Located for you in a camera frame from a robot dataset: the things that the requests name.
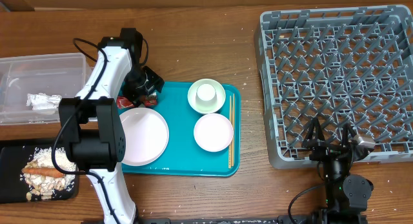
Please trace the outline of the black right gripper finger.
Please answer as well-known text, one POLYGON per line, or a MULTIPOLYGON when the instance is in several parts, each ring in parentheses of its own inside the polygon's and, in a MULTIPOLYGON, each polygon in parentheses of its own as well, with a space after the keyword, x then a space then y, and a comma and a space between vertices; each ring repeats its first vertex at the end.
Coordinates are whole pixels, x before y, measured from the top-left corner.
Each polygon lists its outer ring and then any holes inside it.
POLYGON ((304 138, 304 141, 310 141, 310 140, 320 140, 320 141, 325 140, 325 137, 322 132, 321 124, 317 117, 312 118, 312 120, 310 121, 310 124, 307 129, 307 134, 304 138))
POLYGON ((352 142, 353 137, 356 136, 356 131, 352 128, 349 123, 343 125, 343 132, 342 132, 342 145, 350 145, 352 142))

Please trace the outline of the red snack wrapper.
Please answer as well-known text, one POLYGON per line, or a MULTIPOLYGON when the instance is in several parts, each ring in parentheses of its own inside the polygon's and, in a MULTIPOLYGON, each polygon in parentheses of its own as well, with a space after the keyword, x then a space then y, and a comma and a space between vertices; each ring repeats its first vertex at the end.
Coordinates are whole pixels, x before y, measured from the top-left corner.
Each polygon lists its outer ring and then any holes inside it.
POLYGON ((154 92, 147 96, 141 96, 138 101, 132 102, 126 97, 117 97, 117 107, 119 109, 135 108, 135 107, 153 107, 157 105, 157 93, 154 92))

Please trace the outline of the large white plate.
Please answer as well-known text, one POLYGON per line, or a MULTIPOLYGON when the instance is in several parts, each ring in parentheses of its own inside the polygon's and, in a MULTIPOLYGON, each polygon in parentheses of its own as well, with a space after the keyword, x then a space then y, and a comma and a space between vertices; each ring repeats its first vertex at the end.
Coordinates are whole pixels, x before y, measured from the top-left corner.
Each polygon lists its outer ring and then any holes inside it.
POLYGON ((150 108, 132 108, 120 119, 126 139, 122 163, 143 166, 161 156, 169 140, 168 125, 161 114, 150 108))

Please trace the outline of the white tissue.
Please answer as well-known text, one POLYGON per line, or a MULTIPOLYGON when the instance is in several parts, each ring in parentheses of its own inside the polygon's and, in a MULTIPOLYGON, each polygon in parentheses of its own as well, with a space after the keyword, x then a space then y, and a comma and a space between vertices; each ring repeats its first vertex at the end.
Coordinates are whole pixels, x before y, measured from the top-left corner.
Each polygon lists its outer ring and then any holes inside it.
POLYGON ((48 96, 44 93, 27 94, 26 105, 32 110, 55 109, 59 106, 62 97, 60 95, 48 96))

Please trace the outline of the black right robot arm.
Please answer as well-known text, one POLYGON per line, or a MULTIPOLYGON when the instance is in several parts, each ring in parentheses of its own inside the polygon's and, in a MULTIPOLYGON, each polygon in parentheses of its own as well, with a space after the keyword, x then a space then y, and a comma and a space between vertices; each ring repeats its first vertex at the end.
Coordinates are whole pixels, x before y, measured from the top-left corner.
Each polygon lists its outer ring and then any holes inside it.
POLYGON ((373 183, 363 176, 350 172, 354 162, 365 159, 374 151, 376 142, 362 136, 348 123, 343 125, 341 143, 325 139, 318 118, 308 126, 303 146, 311 151, 309 159, 323 167, 326 207, 307 218, 307 223, 366 223, 368 199, 374 190, 373 183))

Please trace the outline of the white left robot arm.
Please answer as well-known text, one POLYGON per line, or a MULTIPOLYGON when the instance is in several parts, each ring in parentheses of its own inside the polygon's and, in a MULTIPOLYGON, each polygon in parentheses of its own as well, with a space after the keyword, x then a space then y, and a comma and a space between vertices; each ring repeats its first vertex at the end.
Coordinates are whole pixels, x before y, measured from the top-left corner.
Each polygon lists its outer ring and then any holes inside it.
POLYGON ((95 45, 95 67, 86 85, 58 107, 61 129, 55 139, 62 143, 74 175, 85 175, 103 208, 103 223, 138 223, 136 204, 126 186, 121 162, 126 137, 117 97, 133 105, 162 91, 164 80, 141 58, 146 39, 135 28, 122 28, 117 37, 103 37, 95 45))

